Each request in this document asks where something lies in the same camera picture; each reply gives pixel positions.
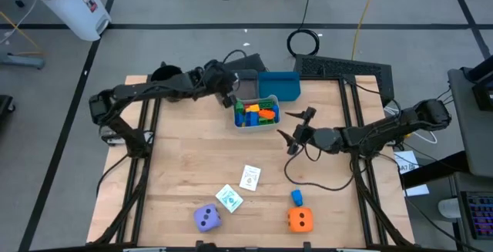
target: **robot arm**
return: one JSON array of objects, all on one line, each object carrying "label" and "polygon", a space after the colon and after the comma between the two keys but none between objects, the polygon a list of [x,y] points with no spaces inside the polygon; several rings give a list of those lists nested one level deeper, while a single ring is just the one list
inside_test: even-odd
[{"label": "robot arm", "polygon": [[326,153],[357,153],[362,156],[375,156],[385,144],[404,139],[404,136],[418,129],[435,131],[445,129],[451,116],[442,101],[424,100],[415,106],[401,110],[395,116],[362,127],[319,128],[309,126],[316,110],[308,107],[302,113],[288,113],[304,122],[297,125],[292,136],[280,131],[286,139],[288,153],[295,154],[299,145],[310,144]]},{"label": "robot arm", "polygon": [[151,82],[134,85],[119,85],[101,91],[89,99],[92,121],[99,126],[108,126],[125,140],[129,156],[144,157],[149,151],[142,129],[133,129],[120,113],[132,102],[166,98],[170,102],[193,99],[215,94],[223,106],[230,107],[236,99],[231,95],[237,81],[234,73],[224,69],[216,60],[209,61],[204,68],[182,73],[175,66],[162,64]]}]

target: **gray floor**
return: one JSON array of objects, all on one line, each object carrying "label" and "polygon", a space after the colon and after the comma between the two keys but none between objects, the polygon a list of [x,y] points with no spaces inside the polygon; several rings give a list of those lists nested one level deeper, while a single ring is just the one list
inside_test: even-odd
[{"label": "gray floor", "polygon": [[[478,24],[493,23],[491,0],[466,0]],[[366,0],[310,0],[307,23],[357,23]],[[115,0],[111,9],[118,24],[297,23],[305,0]],[[14,20],[26,9],[12,0],[0,8]],[[39,3],[26,23],[61,23]],[[457,0],[373,0],[365,23],[467,24]],[[161,61],[191,69],[209,59],[222,59],[232,49],[260,53],[272,71],[291,70],[286,37],[292,29],[113,29],[105,33],[56,174],[55,182],[36,231],[32,249],[66,247],[85,243],[95,188],[101,176],[107,147],[98,139],[89,118],[88,98],[123,82],[127,75],[149,74]],[[91,43],[78,40],[69,30],[29,29],[43,47],[42,71],[0,67],[0,93],[15,97],[17,111],[0,133],[0,250],[13,251],[29,220],[46,169],[52,158],[75,86]],[[319,55],[349,59],[354,30],[316,29],[321,34]],[[481,31],[493,46],[493,31]],[[310,39],[296,36],[293,48],[309,52]],[[25,52],[32,47],[20,35],[0,51]],[[436,97],[448,87],[451,68],[475,66],[483,58],[470,29],[465,30],[363,30],[356,59],[392,65],[396,100],[412,106]],[[449,105],[453,116],[453,104]],[[438,145],[412,137],[409,143],[435,157],[462,150],[456,119],[437,133]],[[447,180],[429,185],[431,195],[413,200],[441,227],[436,203],[450,195]],[[425,247],[454,248],[414,211],[410,211],[416,241]]]}]

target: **plastic bin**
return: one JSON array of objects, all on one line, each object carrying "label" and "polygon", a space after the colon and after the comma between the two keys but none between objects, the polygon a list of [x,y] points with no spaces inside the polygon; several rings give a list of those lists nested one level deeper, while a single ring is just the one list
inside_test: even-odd
[{"label": "plastic bin", "polygon": [[101,0],[42,0],[80,39],[95,41],[111,22]]},{"label": "plastic bin", "polygon": [[[270,95],[267,98],[262,98],[262,99],[248,99],[248,100],[238,100],[242,104],[256,104],[259,102],[263,101],[273,101],[275,106],[279,107],[279,101],[277,100],[277,97],[275,95]],[[259,126],[234,126],[238,129],[240,133],[255,133],[255,132],[263,132],[263,131],[268,131],[272,129],[276,129],[279,126],[280,123],[280,108],[279,108],[279,114],[278,114],[278,120],[277,123],[270,124],[270,125],[259,125]],[[233,108],[233,120],[235,120],[235,109]]]}]

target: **green block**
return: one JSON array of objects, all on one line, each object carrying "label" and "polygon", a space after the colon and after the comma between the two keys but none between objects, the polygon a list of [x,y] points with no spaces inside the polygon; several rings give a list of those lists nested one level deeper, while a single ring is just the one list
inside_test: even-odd
[{"label": "green block", "polygon": [[245,111],[245,106],[240,101],[236,101],[236,105],[234,106],[234,110],[237,113],[243,114],[243,112]]},{"label": "green block", "polygon": [[274,101],[259,102],[260,109],[272,109],[274,107]]},{"label": "green block", "polygon": [[267,119],[263,117],[259,118],[259,125],[270,125],[270,124],[274,124],[274,119]]}]

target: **yellow block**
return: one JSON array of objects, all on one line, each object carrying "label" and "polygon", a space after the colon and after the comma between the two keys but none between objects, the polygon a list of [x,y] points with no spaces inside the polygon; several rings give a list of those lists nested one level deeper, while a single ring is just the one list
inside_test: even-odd
[{"label": "yellow block", "polygon": [[246,112],[254,112],[254,113],[258,113],[260,111],[260,107],[259,105],[252,105],[252,106],[249,106],[248,109],[246,109]]}]

